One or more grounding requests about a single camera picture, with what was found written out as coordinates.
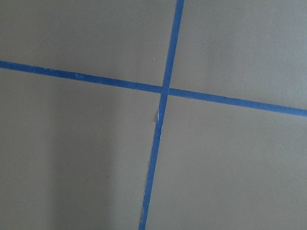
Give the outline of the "blue tape strip lengthwise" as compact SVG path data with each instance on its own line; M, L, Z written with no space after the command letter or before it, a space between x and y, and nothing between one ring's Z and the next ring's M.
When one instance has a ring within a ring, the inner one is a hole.
M167 99L169 95L171 77L173 72L173 65L176 55L177 41L178 35L181 25L182 13L184 8L184 1L178 0L176 1L175 13L172 23L172 30L170 35L170 42L167 52L167 59L165 64L165 71L163 77L163 83L161 87L159 106L157 110L157 121L155 124L155 130L153 135L153 142L151 148L151 155L148 165L147 177L146 177L146 185L144 188L143 194L143 202L142 202L142 215L140 218L138 229L144 230L146 229L146 221L148 217L148 211L151 200L152 187L154 182L154 174L156 169L156 163L158 158L161 134L164 124L165 118L165 110L167 105Z

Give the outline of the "blue tape strip crosswise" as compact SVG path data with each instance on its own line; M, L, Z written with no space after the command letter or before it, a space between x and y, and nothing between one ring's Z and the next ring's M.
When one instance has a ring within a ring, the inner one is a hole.
M40 75L46 75L58 78L65 78L76 81L85 81L90 83L103 84L103 85L109 85L109 86L115 86L115 87L121 87L121 88L127 88L127 89L133 89L145 92L153 92L153 93L162 92L162 87L157 85L99 77L99 76L69 72L64 70L49 69L49 68L19 64L14 62L1 61L0 67L3 69L16 70L16 71L22 71L22 72L28 72L28 73L40 74ZM307 116L306 109L299 109L299 108L293 108L293 107L281 106L269 103L261 103L261 102L255 102L255 101L249 101L237 98L229 98L229 97L206 94L201 92L186 91L182 89L170 88L169 95L270 111L270 112L277 112L282 114L296 115L302 117Z

